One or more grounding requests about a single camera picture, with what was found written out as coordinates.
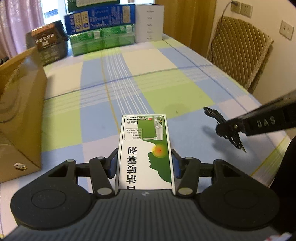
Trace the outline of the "green white medicine box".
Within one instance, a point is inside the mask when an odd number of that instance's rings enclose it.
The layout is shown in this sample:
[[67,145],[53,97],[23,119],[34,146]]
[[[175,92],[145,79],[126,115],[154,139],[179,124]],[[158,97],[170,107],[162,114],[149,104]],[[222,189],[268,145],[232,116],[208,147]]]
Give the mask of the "green white medicine box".
[[119,135],[115,192],[171,190],[173,161],[164,114],[125,114]]

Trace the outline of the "checkered tablecloth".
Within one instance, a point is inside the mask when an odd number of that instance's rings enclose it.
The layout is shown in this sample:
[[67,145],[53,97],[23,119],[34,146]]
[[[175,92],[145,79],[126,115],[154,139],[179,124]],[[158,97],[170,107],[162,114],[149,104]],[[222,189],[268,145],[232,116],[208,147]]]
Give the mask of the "checkered tablecloth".
[[244,151],[216,135],[203,107],[226,119],[259,102],[208,60],[164,37],[162,41],[68,57],[45,68],[48,86],[42,122],[42,169],[1,184],[1,240],[289,240],[293,233],[268,226],[226,229],[205,218],[191,200],[169,191],[129,192],[100,200],[84,219],[60,230],[19,226],[13,195],[67,159],[86,163],[118,147],[125,114],[165,114],[171,147],[205,163],[222,159],[270,185],[290,143],[283,132],[247,137]]

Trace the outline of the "quilted tan chair cushion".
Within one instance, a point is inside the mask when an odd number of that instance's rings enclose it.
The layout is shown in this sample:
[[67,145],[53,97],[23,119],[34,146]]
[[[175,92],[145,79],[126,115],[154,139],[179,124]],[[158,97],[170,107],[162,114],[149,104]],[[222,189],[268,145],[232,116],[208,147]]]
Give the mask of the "quilted tan chair cushion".
[[216,25],[207,59],[253,93],[272,44],[271,36],[251,23],[222,16]]

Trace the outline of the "brown curtain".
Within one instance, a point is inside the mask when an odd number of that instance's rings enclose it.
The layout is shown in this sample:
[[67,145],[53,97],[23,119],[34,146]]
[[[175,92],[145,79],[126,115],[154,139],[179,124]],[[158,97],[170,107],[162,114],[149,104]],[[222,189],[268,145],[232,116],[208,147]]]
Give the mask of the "brown curtain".
[[206,57],[216,0],[155,0],[164,6],[164,33]]

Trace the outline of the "brown cardboard box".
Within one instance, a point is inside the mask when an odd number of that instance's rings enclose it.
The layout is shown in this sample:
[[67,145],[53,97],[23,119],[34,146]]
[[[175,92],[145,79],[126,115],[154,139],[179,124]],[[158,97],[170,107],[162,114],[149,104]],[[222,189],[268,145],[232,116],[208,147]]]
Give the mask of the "brown cardboard box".
[[37,48],[1,65],[1,182],[41,169],[47,77]]

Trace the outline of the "green tissue pack carton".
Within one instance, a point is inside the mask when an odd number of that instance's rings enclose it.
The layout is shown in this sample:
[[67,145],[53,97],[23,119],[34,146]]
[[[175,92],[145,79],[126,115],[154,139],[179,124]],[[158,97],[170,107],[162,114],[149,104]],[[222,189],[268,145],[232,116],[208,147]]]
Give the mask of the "green tissue pack carton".
[[69,39],[73,56],[132,45],[134,44],[134,24],[90,30],[71,35]]

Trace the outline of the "white cardboard box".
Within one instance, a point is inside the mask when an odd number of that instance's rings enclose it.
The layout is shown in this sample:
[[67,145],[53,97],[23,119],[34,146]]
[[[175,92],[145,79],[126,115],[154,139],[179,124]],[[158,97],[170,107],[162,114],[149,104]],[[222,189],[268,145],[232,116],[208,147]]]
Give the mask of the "white cardboard box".
[[161,41],[163,39],[164,9],[159,4],[135,5],[135,42]]

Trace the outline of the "black food container pack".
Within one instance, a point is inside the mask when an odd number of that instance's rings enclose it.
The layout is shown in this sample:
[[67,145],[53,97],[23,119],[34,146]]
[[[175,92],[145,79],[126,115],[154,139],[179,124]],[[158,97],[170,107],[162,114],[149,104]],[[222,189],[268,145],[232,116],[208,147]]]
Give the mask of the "black food container pack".
[[43,66],[67,56],[68,40],[60,20],[26,33],[27,49],[37,47]]

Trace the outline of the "blue long carton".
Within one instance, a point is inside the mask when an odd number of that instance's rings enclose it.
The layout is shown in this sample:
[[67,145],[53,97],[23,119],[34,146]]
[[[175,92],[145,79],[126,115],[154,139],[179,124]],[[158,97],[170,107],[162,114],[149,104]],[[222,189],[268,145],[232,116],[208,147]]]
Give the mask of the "blue long carton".
[[64,16],[67,35],[99,28],[135,24],[135,4],[109,4]]

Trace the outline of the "dark green box top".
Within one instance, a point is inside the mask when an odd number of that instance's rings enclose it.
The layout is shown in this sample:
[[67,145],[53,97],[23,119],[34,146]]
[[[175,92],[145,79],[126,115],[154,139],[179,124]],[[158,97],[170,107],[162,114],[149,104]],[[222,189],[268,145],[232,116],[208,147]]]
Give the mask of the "dark green box top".
[[71,13],[108,4],[119,4],[120,0],[67,0],[66,3],[68,12]]

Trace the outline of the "pink curtain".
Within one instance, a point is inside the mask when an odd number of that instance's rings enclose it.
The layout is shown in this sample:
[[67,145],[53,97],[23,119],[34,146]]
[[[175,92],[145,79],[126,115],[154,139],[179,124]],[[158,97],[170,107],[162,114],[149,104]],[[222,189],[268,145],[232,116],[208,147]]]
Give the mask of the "pink curtain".
[[43,24],[41,1],[1,1],[1,58],[25,51],[26,33]]

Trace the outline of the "wall switch plate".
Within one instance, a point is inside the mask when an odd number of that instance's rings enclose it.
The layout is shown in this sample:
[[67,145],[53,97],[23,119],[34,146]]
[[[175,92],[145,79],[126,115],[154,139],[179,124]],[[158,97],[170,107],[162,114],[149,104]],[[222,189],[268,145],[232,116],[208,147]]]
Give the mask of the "wall switch plate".
[[292,40],[293,32],[294,27],[282,20],[280,25],[280,34],[288,40]]

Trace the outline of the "wall power socket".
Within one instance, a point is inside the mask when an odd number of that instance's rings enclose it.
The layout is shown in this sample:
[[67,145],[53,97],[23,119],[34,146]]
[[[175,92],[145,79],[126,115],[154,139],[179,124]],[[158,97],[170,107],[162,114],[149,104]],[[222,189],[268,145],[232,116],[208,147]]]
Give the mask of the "wall power socket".
[[239,1],[231,1],[230,11],[251,18],[253,6]]

